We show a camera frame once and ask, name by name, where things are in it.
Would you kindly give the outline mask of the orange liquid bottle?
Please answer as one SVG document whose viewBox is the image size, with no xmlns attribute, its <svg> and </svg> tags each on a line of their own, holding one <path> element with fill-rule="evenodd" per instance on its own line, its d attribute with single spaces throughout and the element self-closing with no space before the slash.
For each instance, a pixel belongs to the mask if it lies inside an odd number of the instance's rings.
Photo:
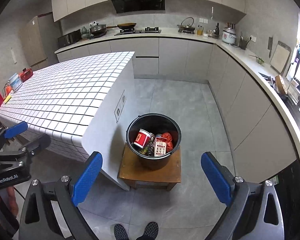
<svg viewBox="0 0 300 240">
<path fill-rule="evenodd" d="M 197 26 L 197 35 L 202 36 L 204 31 L 204 27 L 202 25 Z"/>
</svg>

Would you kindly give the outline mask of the black shoe left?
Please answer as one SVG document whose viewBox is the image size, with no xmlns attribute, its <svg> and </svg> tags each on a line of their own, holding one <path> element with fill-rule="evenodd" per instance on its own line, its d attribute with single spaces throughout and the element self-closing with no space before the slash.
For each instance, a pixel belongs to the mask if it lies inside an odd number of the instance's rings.
<svg viewBox="0 0 300 240">
<path fill-rule="evenodd" d="M 114 225 L 114 237 L 116 240 L 129 240 L 128 233 L 122 224 Z"/>
</svg>

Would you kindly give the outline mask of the black shoe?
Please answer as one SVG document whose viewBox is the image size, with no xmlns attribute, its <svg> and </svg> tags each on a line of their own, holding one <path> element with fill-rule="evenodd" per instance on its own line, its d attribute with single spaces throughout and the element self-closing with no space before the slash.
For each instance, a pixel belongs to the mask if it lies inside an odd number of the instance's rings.
<svg viewBox="0 0 300 240">
<path fill-rule="evenodd" d="M 128 233 L 122 224 L 114 225 L 114 237 L 116 240 L 129 240 Z"/>
<path fill-rule="evenodd" d="M 158 233 L 159 233 L 159 226 L 157 222 L 149 222 L 145 227 L 141 239 L 155 240 L 158 236 Z"/>
</svg>

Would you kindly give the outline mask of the cleaver knife on wall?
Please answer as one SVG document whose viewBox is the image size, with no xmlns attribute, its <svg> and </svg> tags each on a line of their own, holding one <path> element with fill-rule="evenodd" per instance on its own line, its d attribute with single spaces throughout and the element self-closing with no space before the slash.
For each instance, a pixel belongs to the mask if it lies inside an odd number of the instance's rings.
<svg viewBox="0 0 300 240">
<path fill-rule="evenodd" d="M 267 49 L 269 50 L 269 54 L 268 54 L 269 58 L 271 58 L 272 48 L 273 48 L 273 37 L 271 36 L 268 38 L 268 46 L 267 46 Z"/>
</svg>

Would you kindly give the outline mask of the gas stove top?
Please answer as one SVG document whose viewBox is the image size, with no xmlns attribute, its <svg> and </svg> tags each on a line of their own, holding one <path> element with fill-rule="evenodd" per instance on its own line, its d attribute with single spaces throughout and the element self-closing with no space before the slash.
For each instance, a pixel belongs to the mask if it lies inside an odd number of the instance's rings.
<svg viewBox="0 0 300 240">
<path fill-rule="evenodd" d="M 115 34 L 115 36 L 117 35 L 128 35 L 128 34 L 159 34 L 161 33 L 161 29 L 159 29 L 159 27 L 146 27 L 144 29 L 135 29 L 135 28 L 131 28 L 131 29 L 125 29 L 125 30 L 120 30 L 120 32 L 118 34 Z"/>
</svg>

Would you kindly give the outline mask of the wooden stool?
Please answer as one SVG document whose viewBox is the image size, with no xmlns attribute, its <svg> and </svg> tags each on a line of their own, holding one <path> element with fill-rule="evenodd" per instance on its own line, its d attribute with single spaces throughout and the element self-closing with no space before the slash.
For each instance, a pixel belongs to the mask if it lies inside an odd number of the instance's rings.
<svg viewBox="0 0 300 240">
<path fill-rule="evenodd" d="M 136 155 L 127 145 L 123 153 L 119 178 L 133 189 L 165 189 L 181 183 L 181 150 L 163 160 L 153 161 Z"/>
</svg>

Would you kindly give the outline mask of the black wok with lid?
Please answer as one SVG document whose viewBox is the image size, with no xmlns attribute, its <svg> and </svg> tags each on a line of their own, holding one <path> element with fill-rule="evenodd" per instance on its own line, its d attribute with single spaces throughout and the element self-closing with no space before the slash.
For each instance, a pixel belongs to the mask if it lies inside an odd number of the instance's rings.
<svg viewBox="0 0 300 240">
<path fill-rule="evenodd" d="M 105 24 L 96 24 L 90 27 L 90 33 L 93 36 L 103 36 L 107 33 L 107 26 Z"/>
</svg>

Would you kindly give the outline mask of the beige snack wrapper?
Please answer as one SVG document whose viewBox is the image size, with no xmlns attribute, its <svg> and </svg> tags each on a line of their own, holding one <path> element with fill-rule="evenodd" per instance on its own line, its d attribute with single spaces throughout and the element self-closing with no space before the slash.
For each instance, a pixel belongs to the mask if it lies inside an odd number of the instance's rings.
<svg viewBox="0 0 300 240">
<path fill-rule="evenodd" d="M 156 137 L 154 141 L 154 156 L 161 157 L 166 154 L 167 139 L 163 137 Z"/>
</svg>

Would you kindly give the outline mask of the red plastic bag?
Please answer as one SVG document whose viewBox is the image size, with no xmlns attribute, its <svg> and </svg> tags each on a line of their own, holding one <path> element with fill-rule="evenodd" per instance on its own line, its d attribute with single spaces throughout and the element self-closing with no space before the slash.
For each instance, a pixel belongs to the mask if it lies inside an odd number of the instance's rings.
<svg viewBox="0 0 300 240">
<path fill-rule="evenodd" d="M 162 138 L 166 139 L 166 152 L 171 152 L 174 149 L 172 135 L 168 132 L 161 135 Z"/>
</svg>

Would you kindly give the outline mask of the small red appliance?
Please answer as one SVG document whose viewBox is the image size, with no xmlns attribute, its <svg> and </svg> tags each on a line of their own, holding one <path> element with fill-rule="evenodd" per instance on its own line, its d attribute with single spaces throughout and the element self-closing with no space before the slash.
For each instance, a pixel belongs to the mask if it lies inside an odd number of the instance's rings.
<svg viewBox="0 0 300 240">
<path fill-rule="evenodd" d="M 24 68 L 20 73 L 19 77 L 22 82 L 27 81 L 29 78 L 33 76 L 32 68 Z"/>
</svg>

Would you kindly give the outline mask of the white tiled island counter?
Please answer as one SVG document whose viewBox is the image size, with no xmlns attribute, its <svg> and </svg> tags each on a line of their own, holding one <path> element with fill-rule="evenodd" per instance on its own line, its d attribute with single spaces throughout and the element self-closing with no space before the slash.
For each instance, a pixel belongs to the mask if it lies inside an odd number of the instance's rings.
<svg viewBox="0 0 300 240">
<path fill-rule="evenodd" d="M 124 190 L 119 178 L 126 131 L 137 117 L 131 51 L 98 54 L 34 72 L 0 106 L 0 122 L 28 125 L 27 140 L 47 134 L 49 150 L 84 162 L 102 154 L 102 173 Z"/>
</svg>

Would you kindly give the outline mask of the black microwave oven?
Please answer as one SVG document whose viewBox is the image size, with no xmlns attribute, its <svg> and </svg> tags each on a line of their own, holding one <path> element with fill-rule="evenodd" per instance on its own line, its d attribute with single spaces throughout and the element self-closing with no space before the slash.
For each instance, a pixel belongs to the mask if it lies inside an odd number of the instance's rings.
<svg viewBox="0 0 300 240">
<path fill-rule="evenodd" d="M 65 34 L 58 38 L 59 48 L 64 48 L 66 46 L 72 45 L 81 40 L 81 31 L 78 29 Z"/>
</svg>

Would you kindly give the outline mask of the refrigerator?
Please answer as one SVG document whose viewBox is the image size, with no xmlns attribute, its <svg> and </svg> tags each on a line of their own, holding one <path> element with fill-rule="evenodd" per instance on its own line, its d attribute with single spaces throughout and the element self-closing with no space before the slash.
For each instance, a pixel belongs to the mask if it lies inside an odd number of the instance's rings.
<svg viewBox="0 0 300 240">
<path fill-rule="evenodd" d="M 19 31 L 19 38 L 29 67 L 35 71 L 58 63 L 55 51 L 59 49 L 61 26 L 52 12 L 34 16 Z"/>
</svg>

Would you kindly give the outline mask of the black shoe right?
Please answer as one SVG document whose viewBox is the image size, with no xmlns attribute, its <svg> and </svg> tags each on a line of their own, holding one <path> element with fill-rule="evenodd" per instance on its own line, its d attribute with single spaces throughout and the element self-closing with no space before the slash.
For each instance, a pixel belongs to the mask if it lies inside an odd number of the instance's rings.
<svg viewBox="0 0 300 240">
<path fill-rule="evenodd" d="M 149 222 L 145 227 L 141 239 L 155 240 L 158 236 L 158 233 L 159 233 L 159 226 L 157 222 Z"/>
</svg>

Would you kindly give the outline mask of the cutting board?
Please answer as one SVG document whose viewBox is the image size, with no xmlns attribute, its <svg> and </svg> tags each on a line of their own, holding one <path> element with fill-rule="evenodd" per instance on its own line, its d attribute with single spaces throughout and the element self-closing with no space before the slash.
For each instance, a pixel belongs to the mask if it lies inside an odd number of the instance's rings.
<svg viewBox="0 0 300 240">
<path fill-rule="evenodd" d="M 283 74 L 291 54 L 291 48 L 285 43 L 278 41 L 270 66 L 279 74 Z"/>
</svg>

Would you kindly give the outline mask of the utensil holder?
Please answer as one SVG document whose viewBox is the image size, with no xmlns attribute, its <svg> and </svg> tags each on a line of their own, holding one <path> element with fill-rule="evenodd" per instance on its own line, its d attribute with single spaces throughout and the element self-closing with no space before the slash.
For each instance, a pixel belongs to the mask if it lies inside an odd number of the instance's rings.
<svg viewBox="0 0 300 240">
<path fill-rule="evenodd" d="M 248 44 L 250 43 L 251 41 L 251 37 L 250 36 L 247 36 L 247 37 L 244 37 L 244 36 L 240 36 L 240 39 L 239 39 L 239 48 L 241 48 L 242 50 L 246 50 L 247 49 L 247 46 Z"/>
</svg>

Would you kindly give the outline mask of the dark glass bottle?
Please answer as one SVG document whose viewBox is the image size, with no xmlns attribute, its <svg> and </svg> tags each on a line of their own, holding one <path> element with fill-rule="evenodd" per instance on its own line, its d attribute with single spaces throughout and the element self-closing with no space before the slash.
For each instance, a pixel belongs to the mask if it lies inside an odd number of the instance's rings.
<svg viewBox="0 0 300 240">
<path fill-rule="evenodd" d="M 216 28 L 213 31 L 214 38 L 219 38 L 220 30 L 219 30 L 219 23 L 217 22 Z"/>
</svg>

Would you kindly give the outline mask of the black trash bucket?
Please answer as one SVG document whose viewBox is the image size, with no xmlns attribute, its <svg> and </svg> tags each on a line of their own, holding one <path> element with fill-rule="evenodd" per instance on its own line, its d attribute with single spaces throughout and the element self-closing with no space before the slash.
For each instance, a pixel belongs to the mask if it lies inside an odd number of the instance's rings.
<svg viewBox="0 0 300 240">
<path fill-rule="evenodd" d="M 173 138 L 174 149 L 171 152 L 166 152 L 166 154 L 161 157 L 148 157 L 140 154 L 141 148 L 133 145 L 133 142 L 138 135 L 139 129 L 144 129 L 149 133 L 153 133 L 155 135 L 153 142 L 155 141 L 156 137 L 161 137 L 163 133 L 170 133 Z M 163 160 L 179 149 L 181 143 L 181 129 L 172 118 L 166 115 L 159 113 L 148 113 L 140 115 L 136 119 L 134 119 L 128 126 L 126 131 L 126 143 L 136 155 L 142 158 L 153 161 Z"/>
</svg>

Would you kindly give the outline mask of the black kettle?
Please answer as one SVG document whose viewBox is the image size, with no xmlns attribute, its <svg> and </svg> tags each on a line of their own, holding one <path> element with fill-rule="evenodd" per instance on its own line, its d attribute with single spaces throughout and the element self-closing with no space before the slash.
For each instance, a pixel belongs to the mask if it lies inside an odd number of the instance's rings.
<svg viewBox="0 0 300 240">
<path fill-rule="evenodd" d="M 194 26 L 194 18 L 193 17 L 187 17 L 185 18 L 181 24 L 177 25 L 178 32 L 179 33 L 188 33 L 193 34 L 195 30 Z"/>
</svg>

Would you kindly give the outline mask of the red white paper cup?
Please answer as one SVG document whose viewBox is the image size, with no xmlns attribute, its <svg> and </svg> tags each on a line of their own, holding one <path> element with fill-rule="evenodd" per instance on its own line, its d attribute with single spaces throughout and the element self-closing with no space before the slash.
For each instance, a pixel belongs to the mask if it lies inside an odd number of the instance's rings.
<svg viewBox="0 0 300 240">
<path fill-rule="evenodd" d="M 138 146 L 138 148 L 143 149 L 149 142 L 154 140 L 155 135 L 149 133 L 144 129 L 139 129 L 138 135 L 133 142 L 133 145 Z"/>
</svg>

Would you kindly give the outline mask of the white rice cooker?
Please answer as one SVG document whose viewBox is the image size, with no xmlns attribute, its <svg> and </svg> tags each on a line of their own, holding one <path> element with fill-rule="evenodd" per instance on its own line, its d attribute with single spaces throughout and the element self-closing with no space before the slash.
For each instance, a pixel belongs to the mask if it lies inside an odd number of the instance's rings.
<svg viewBox="0 0 300 240">
<path fill-rule="evenodd" d="M 227 44 L 234 44 L 236 42 L 236 31 L 235 29 L 225 27 L 222 32 L 222 41 Z"/>
</svg>

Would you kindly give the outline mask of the coconut drink can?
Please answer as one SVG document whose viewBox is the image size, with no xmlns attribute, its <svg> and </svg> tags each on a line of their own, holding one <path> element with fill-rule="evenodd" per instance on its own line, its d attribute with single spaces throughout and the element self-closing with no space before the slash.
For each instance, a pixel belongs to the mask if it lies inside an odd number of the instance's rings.
<svg viewBox="0 0 300 240">
<path fill-rule="evenodd" d="M 143 149 L 140 150 L 140 154 L 153 157 L 154 156 L 155 144 L 153 141 L 150 141 Z"/>
</svg>

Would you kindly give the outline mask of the frying pan on stove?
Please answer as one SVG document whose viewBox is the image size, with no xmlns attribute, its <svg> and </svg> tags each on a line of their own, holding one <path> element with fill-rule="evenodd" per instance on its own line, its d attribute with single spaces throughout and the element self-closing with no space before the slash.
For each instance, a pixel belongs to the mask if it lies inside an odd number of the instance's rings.
<svg viewBox="0 0 300 240">
<path fill-rule="evenodd" d="M 134 29 L 135 26 L 136 26 L 136 23 L 123 23 L 123 24 L 117 24 L 114 26 L 107 26 L 107 29 L 119 28 L 120 30 L 131 30 L 131 29 Z"/>
</svg>

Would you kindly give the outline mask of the clear plastic container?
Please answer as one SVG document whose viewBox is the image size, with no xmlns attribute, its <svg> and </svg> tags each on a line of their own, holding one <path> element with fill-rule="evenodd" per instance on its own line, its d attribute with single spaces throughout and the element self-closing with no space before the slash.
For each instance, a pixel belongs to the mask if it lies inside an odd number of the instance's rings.
<svg viewBox="0 0 300 240">
<path fill-rule="evenodd" d="M 23 84 L 19 74 L 14 73 L 8 80 L 8 84 L 11 86 L 12 90 L 17 91 Z"/>
</svg>

